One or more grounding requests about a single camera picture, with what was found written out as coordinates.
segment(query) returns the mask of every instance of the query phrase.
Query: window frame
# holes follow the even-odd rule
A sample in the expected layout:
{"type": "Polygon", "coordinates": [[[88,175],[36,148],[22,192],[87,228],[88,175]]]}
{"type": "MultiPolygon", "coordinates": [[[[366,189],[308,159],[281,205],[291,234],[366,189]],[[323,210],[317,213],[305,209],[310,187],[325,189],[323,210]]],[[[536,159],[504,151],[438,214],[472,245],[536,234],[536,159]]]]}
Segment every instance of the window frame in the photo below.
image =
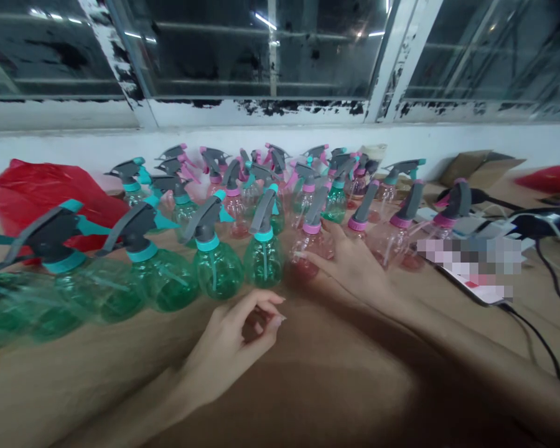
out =
{"type": "Polygon", "coordinates": [[[77,0],[108,61],[123,100],[1,100],[0,131],[182,126],[352,125],[393,123],[560,122],[560,104],[510,101],[424,100],[405,97],[444,0],[400,0],[386,23],[367,99],[153,98],[135,70],[128,38],[110,0],[77,0]]]}

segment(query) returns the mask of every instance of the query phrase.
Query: glass pane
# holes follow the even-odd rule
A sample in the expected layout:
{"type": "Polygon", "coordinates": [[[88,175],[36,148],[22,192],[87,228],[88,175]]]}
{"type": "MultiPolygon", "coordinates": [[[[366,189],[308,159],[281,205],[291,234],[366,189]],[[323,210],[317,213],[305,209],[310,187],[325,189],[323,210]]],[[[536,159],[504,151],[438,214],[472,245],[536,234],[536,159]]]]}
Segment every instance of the glass pane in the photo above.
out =
{"type": "Polygon", "coordinates": [[[75,0],[0,2],[0,98],[123,99],[75,0]]]}
{"type": "Polygon", "coordinates": [[[153,96],[308,98],[367,97],[386,3],[394,2],[114,2],[153,96]]]}
{"type": "Polygon", "coordinates": [[[560,1],[444,0],[406,97],[560,102],[560,1]]]}

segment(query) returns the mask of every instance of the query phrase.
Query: phone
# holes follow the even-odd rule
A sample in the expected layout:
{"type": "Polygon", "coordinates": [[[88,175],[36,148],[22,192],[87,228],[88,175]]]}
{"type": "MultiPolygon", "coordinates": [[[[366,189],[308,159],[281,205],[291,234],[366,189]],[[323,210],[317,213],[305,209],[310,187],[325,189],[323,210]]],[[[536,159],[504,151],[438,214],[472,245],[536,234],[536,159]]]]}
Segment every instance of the phone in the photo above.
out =
{"type": "Polygon", "coordinates": [[[494,306],[502,302],[506,302],[501,295],[499,295],[495,286],[481,286],[470,282],[464,277],[449,271],[442,266],[434,265],[438,272],[445,276],[452,284],[458,287],[462,292],[469,296],[473,301],[481,306],[494,306]]]}

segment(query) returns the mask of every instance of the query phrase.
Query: window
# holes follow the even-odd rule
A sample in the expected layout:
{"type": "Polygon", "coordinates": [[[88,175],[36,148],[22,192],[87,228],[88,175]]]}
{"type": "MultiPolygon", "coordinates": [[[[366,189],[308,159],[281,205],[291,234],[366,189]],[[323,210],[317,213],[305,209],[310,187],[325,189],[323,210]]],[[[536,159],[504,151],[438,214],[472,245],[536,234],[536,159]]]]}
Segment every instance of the window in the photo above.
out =
{"type": "Polygon", "coordinates": [[[366,99],[390,2],[115,0],[150,94],[366,99]]]}
{"type": "Polygon", "coordinates": [[[0,130],[560,121],[560,0],[12,0],[0,130]]]}
{"type": "Polygon", "coordinates": [[[444,0],[404,99],[402,118],[559,113],[560,1],[444,0]]]}

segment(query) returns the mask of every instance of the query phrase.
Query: hand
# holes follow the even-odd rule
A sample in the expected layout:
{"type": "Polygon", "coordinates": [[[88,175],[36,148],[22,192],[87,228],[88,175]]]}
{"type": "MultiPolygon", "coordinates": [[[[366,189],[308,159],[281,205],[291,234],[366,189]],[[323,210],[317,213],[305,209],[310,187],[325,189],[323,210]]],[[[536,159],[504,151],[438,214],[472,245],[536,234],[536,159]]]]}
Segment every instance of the hand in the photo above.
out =
{"type": "Polygon", "coordinates": [[[297,255],[308,259],[368,305],[378,307],[382,299],[393,298],[394,292],[384,269],[365,243],[347,238],[342,227],[336,223],[326,220],[324,224],[334,239],[334,260],[326,260],[312,252],[297,255]]]}
{"type": "Polygon", "coordinates": [[[274,345],[285,319],[274,305],[282,302],[284,299],[272,291],[255,289],[234,307],[222,305],[213,311],[180,370],[179,390],[174,395],[183,401],[185,412],[219,398],[274,345]],[[252,340],[245,340],[243,327],[255,334],[252,340]]]}

